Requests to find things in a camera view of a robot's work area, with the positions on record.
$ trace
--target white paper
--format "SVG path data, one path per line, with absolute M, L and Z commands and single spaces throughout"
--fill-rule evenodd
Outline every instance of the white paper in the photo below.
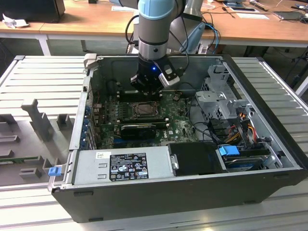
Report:
M 15 20 L 15 19 L 12 19 L 12 18 L 9 18 L 9 17 L 5 16 L 4 14 L 2 14 L 2 16 L 3 16 L 2 22 L 7 27 L 15 29 L 16 27 L 23 27 L 23 26 L 28 26 L 29 25 L 24 19 L 17 19 L 17 20 Z
M 212 10 L 212 9 L 215 8 L 215 6 L 212 5 L 212 4 L 208 4 L 208 3 L 202 3 L 201 8 L 205 8 L 206 10 Z
M 240 18 L 254 18 L 254 19 L 269 19 L 264 14 L 256 13 L 236 13 Z
M 97 152 L 96 159 L 109 159 L 111 152 Z
M 126 11 L 126 12 L 134 12 L 135 9 L 130 7 L 123 7 L 123 6 L 112 6 L 111 11 Z

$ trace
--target floor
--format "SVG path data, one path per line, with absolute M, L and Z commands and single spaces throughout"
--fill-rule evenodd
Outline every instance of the floor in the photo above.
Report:
M 13 57 L 16 55 L 43 55 L 39 42 L 36 39 L 18 39 L 3 38 L 0 40 L 0 75 L 5 71 Z M 124 54 L 127 43 L 122 42 L 106 42 L 106 41 L 86 41 L 88 52 L 97 54 Z M 233 57 L 242 57 L 246 46 L 228 45 L 224 48 L 223 53 Z M 51 40 L 50 50 L 52 55 L 85 55 L 81 49 L 81 42 L 78 40 Z M 277 74 L 285 79 L 290 69 L 294 66 L 293 58 L 303 54 L 304 48 L 290 48 L 288 53 L 285 48 L 270 47 L 264 55 L 264 60 L 277 72 Z M 299 61 L 293 71 L 289 74 L 286 82 L 290 84 L 293 77 L 298 74 L 307 64 L 305 61 Z M 303 96 L 304 100 L 308 100 L 308 94 Z

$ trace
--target yellow wire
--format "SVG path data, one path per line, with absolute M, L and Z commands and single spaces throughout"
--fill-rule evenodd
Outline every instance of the yellow wire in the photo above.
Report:
M 240 133 L 238 132 L 238 133 L 236 133 L 233 137 L 231 137 L 230 139 L 228 139 L 228 140 L 226 141 L 226 143 L 233 141 L 234 139 L 238 138 L 239 136 L 240 136 Z

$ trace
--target robotic arm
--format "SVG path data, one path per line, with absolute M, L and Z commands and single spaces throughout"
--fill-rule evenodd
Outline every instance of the robotic arm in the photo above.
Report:
M 175 69 L 166 52 L 170 44 L 168 43 L 170 29 L 174 28 L 174 34 L 178 35 L 177 24 L 181 21 L 183 25 L 183 19 L 179 16 L 184 12 L 186 0 L 110 0 L 110 2 L 139 10 L 139 62 L 137 74 L 130 79 L 131 85 L 144 95 L 155 95 L 163 87 L 179 82 L 184 70 Z M 181 37 L 183 38 L 181 40 L 186 40 L 186 34 Z M 179 47 L 177 41 L 173 38 L 170 40 L 173 41 L 172 47 L 174 44 Z

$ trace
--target blue tab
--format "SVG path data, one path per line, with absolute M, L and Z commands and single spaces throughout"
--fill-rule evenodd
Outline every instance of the blue tab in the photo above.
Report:
M 220 155 L 239 155 L 239 150 L 236 146 L 222 146 L 219 148 Z
M 61 175 L 62 167 L 51 167 L 49 168 L 48 176 L 58 177 Z

